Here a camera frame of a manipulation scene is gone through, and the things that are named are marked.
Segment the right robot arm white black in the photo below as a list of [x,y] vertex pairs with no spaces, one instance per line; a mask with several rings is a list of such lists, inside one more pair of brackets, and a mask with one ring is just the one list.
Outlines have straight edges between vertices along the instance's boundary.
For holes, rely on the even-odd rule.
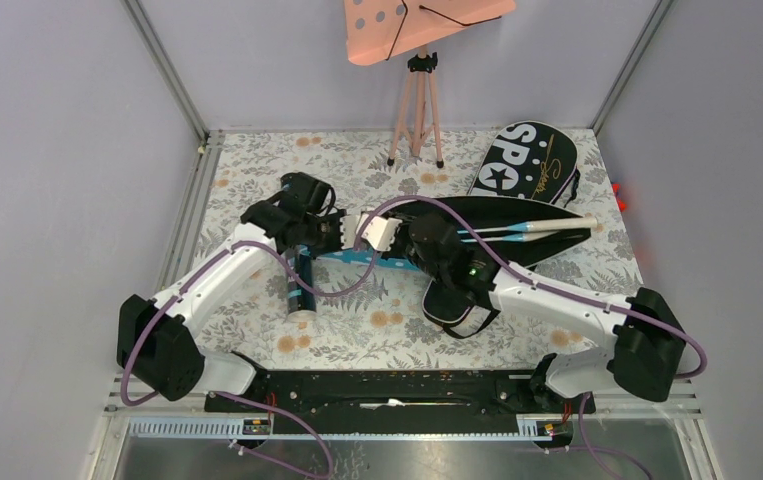
[[550,279],[502,257],[495,238],[435,212],[411,221],[381,217],[371,229],[362,237],[375,251],[411,262],[466,306],[535,314],[593,341],[591,349],[540,361],[530,386],[540,410],[609,388],[661,403],[684,375],[690,338],[655,290],[606,294]]

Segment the black shuttlecock tube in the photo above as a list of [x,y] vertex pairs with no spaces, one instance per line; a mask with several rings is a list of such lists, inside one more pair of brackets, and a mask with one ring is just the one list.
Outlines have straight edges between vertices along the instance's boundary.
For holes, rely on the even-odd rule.
[[[285,193],[284,203],[298,214],[308,211],[312,192],[308,182],[301,180],[296,173],[285,174],[281,178],[282,190]],[[304,244],[297,243],[295,247],[284,253],[290,269],[302,282],[312,286],[312,262]],[[292,276],[287,276],[287,320],[293,323],[309,322],[316,317],[315,296]]]

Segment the blue racket bag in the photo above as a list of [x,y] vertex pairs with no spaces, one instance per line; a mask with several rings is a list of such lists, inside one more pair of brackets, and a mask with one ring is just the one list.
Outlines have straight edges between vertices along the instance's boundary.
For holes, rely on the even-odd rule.
[[457,327],[465,324],[475,308],[487,312],[475,323],[478,331],[499,314],[477,290],[498,270],[478,238],[503,260],[533,268],[587,240],[598,226],[592,216],[534,200],[498,196],[447,197],[433,204],[410,201],[392,207],[383,217],[397,219],[400,225],[377,266],[429,275],[423,313],[452,337],[459,335]]

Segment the black sport racket bag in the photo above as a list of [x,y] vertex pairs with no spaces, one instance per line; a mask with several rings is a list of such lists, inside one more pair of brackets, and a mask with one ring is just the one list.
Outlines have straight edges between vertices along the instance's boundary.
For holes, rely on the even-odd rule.
[[565,132],[537,121],[496,134],[467,191],[567,206],[578,195],[578,148]]

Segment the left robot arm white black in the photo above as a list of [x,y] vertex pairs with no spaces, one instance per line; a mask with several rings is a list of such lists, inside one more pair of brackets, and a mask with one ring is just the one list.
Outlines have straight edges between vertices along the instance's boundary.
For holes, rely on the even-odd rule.
[[252,204],[198,266],[150,298],[125,300],[117,341],[123,404],[227,392],[242,410],[261,407],[268,387],[252,363],[201,347],[196,338],[209,317],[270,261],[287,267],[286,254],[300,247],[320,255],[354,245],[360,218],[327,204],[334,194],[329,184],[306,173],[284,175],[281,189]]

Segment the blue racket white grip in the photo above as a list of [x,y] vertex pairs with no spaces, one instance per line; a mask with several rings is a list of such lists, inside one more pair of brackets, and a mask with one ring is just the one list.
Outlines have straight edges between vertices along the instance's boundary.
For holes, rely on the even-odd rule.
[[526,221],[499,227],[476,228],[473,229],[473,232],[478,234],[494,232],[526,233],[574,229],[593,229],[597,225],[598,221],[594,217],[572,217],[563,219]]

